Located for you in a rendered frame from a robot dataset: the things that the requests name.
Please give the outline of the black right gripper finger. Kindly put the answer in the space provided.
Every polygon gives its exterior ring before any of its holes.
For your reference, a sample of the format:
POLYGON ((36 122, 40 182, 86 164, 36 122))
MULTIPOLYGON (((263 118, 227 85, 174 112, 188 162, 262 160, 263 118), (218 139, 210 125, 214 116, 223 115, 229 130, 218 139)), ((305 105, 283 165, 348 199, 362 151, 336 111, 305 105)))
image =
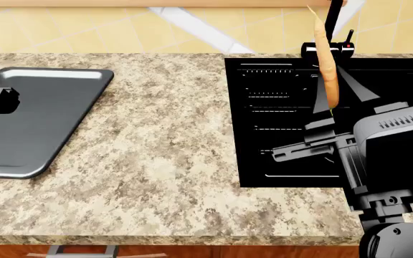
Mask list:
POLYGON ((324 80, 318 77, 313 114, 305 126, 304 141, 307 145, 327 145, 336 139, 335 121, 331 115, 324 80))
POLYGON ((374 113, 387 113, 409 107, 408 102, 389 100, 378 96, 359 81, 354 79, 344 68, 337 66, 338 74, 361 101, 361 109, 374 111, 374 113))

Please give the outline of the orange carrot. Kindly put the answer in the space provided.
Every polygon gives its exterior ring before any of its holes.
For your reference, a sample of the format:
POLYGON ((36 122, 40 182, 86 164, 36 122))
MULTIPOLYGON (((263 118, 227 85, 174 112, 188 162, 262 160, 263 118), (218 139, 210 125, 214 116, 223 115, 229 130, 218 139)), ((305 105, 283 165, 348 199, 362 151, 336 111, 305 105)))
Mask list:
POLYGON ((316 55, 318 58, 318 68, 320 70, 315 106, 318 106, 320 101, 322 104, 326 101, 327 105, 322 106, 322 108, 326 108, 323 112, 325 114, 329 112, 329 115, 332 118, 332 109, 339 103, 339 85, 336 63, 333 54, 331 53, 325 24, 309 6, 307 6, 307 8, 314 16, 313 33, 316 55))

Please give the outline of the grey metal tray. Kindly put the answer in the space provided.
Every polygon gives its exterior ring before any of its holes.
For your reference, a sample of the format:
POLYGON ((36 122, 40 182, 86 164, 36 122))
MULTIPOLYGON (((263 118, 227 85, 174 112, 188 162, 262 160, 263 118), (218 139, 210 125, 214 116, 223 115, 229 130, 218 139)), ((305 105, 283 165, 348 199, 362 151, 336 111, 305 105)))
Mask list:
POLYGON ((20 103, 0 115, 0 178, 46 171, 113 77, 112 70, 1 69, 0 85, 16 90, 20 103))

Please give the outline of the black cooktop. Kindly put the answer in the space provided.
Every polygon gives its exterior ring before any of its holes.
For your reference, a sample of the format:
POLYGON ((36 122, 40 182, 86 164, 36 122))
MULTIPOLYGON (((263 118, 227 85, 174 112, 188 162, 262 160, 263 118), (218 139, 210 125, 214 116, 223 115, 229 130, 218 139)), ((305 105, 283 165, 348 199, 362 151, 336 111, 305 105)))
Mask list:
MULTIPOLYGON (((314 120, 317 65, 300 57, 225 60, 239 183, 247 188, 340 188, 336 154, 277 162, 275 148, 302 143, 314 120)), ((340 63, 383 104, 413 105, 413 57, 350 58, 340 63)))

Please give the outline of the black sink faucet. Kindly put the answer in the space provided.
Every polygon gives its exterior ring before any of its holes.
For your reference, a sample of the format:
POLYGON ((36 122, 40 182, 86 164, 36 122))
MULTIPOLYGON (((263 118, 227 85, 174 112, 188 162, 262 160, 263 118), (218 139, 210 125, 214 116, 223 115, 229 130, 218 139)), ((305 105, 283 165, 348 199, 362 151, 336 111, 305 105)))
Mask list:
MULTIPOLYGON (((331 0, 326 22, 324 23, 324 29, 326 31, 326 36, 334 59, 348 59, 349 57, 353 56, 355 50, 355 46, 353 42, 351 42, 351 37, 353 36, 352 29, 349 31, 348 36, 344 42, 331 41, 333 38, 333 32, 338 20, 338 16, 341 11, 342 3, 343 0, 331 0)), ((315 56, 315 43, 304 42, 301 47, 301 57, 303 59, 311 59, 313 61, 316 59, 315 56)))

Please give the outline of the brown wooden cabinet front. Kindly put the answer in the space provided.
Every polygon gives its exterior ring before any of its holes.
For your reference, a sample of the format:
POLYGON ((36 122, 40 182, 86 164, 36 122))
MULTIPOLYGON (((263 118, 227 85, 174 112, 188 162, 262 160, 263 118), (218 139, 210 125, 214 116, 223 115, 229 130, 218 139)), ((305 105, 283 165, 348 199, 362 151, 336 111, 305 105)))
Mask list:
MULTIPOLYGON (((358 247, 335 246, 120 246, 128 258, 359 258, 358 247)), ((0 258, 45 258, 46 245, 0 245, 0 258)))

